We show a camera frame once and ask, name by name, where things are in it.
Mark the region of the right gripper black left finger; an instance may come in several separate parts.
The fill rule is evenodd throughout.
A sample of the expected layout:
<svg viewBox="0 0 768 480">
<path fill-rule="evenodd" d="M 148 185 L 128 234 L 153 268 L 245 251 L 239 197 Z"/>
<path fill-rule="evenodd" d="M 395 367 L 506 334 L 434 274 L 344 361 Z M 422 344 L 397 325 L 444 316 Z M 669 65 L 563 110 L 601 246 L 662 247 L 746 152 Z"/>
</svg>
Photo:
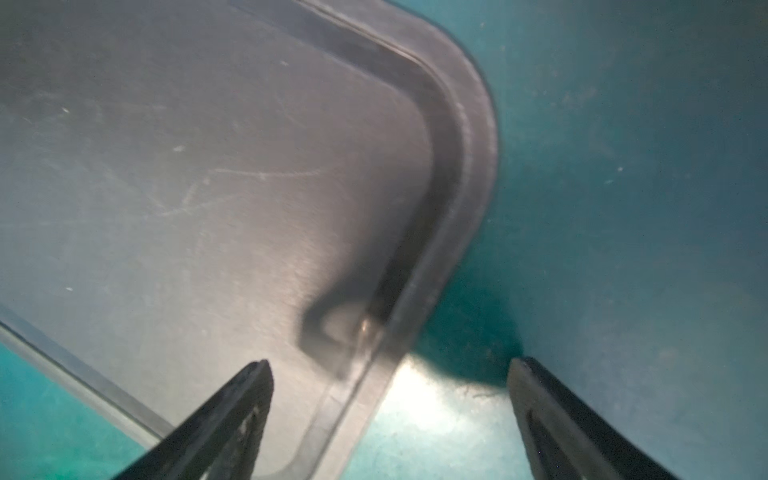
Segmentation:
<svg viewBox="0 0 768 480">
<path fill-rule="evenodd" d="M 270 364 L 247 364 L 119 479 L 250 479 L 274 392 Z"/>
</svg>

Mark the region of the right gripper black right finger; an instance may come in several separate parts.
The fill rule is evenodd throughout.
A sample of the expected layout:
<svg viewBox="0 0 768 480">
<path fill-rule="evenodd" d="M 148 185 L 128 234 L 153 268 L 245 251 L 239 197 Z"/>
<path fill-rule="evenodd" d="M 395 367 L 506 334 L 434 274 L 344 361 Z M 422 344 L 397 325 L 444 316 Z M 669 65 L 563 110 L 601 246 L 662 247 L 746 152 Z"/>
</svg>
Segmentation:
<svg viewBox="0 0 768 480">
<path fill-rule="evenodd" d="M 507 385 L 535 479 L 672 479 L 531 357 L 514 358 Z"/>
</svg>

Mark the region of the black plastic cutting board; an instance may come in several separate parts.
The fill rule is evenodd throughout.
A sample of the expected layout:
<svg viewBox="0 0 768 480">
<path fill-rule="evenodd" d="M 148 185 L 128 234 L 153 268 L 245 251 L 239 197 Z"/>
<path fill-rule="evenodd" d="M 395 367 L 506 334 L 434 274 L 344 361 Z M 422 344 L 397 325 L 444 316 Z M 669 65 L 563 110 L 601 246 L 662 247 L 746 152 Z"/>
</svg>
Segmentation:
<svg viewBox="0 0 768 480">
<path fill-rule="evenodd" d="M 385 1 L 5 1 L 1 342 L 143 445 L 246 364 L 336 479 L 489 204 L 488 88 Z"/>
</svg>

